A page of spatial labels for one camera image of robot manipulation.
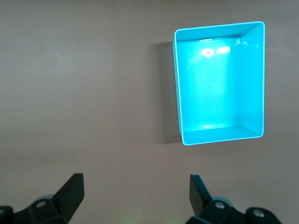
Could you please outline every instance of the plastic tray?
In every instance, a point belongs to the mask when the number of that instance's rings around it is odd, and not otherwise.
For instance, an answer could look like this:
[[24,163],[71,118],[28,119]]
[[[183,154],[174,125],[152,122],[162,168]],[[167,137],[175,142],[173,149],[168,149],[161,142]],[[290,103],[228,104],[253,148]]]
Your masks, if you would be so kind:
[[263,135],[264,48],[261,21],[175,32],[178,123],[185,145]]

